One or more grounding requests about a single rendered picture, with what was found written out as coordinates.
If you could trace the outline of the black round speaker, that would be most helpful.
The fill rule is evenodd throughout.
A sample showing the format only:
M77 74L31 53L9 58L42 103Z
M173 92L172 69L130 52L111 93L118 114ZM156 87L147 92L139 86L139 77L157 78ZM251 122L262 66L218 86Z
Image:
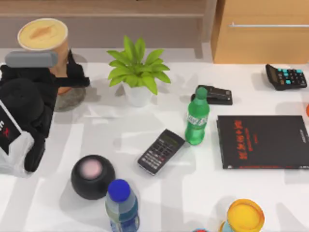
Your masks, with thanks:
M70 180L74 191L87 200L104 198L116 178L111 162L100 155L87 155L76 162Z

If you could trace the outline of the black and grey calculator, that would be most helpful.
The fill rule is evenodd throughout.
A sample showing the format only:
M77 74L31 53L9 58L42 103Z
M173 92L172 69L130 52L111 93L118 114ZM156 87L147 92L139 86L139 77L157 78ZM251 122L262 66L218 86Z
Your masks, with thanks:
M185 140L165 129L137 160L138 165L151 175L156 175L184 145Z

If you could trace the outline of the wooden cupboard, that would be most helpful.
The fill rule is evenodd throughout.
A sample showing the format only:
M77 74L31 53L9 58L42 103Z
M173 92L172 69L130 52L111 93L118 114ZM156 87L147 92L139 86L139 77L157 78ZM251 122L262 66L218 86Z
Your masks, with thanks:
M217 0L211 34L214 63L309 62L309 28L231 28L232 22L309 25L309 0Z

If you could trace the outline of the black stapler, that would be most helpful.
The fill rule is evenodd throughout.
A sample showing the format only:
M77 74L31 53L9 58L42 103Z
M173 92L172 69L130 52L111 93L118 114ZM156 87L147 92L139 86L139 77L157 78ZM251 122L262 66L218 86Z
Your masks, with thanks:
M207 102L210 105L232 105L232 92L228 89L217 88L208 85L198 85L207 90Z

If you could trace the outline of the clear bottle with blue cap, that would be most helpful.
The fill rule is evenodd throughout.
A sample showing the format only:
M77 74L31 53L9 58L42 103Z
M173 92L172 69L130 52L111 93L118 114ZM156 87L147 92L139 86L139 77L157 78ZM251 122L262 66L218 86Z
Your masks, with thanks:
M127 181L115 179L109 184L105 207L112 232L138 232L138 199Z

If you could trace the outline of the black book with red lettering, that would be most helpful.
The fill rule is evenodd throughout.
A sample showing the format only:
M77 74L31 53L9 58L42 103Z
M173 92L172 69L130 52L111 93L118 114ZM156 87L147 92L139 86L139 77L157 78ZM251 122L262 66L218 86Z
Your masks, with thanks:
M302 116L218 116L224 169L309 169Z

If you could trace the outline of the green plant in white pot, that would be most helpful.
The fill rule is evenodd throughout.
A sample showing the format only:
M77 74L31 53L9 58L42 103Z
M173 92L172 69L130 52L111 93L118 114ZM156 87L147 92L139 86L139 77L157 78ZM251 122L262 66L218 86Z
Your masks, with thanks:
M122 84L127 101L135 107L144 107L158 94L157 79L171 83L166 74L170 68L161 58L165 50L155 49L146 56L144 39L140 37L134 42L127 35L123 38L123 46L123 51L107 51L113 57L109 63L112 67L109 86Z

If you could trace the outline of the brown cup with cream top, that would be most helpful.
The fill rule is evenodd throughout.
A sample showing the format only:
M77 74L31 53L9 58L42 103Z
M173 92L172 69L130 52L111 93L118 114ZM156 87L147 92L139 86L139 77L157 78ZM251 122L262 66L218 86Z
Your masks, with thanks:
M50 68L57 78L67 77L68 34L65 23L54 18L41 18L25 24L17 34L19 45L27 51L53 51L58 62Z

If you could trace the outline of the green bottle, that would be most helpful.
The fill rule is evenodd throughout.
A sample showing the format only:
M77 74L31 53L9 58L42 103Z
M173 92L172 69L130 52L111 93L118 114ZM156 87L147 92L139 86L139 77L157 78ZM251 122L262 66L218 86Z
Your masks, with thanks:
M210 113L207 93L208 91L204 87L198 87L194 99L188 105L185 139L191 145L198 145L204 139Z

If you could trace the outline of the can with yellow lid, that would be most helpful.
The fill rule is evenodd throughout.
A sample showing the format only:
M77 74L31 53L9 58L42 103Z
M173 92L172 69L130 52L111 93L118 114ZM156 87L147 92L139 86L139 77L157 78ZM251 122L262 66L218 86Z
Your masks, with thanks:
M264 212L257 203L238 199L229 206L218 232L260 232L264 222Z

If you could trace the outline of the grey round coaster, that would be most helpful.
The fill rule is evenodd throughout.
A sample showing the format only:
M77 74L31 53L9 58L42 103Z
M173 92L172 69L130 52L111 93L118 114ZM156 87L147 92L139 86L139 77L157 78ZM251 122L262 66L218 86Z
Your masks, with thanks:
M57 96L55 112L66 112L78 107L86 96L84 87L72 88L71 90Z

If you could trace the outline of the black calculator with blue keys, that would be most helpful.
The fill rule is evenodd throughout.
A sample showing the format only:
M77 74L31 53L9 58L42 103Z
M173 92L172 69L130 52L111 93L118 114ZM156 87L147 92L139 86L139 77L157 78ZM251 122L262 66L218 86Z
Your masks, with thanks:
M269 82L277 91L307 87L307 81L301 69L275 68L270 64L266 64L265 68Z

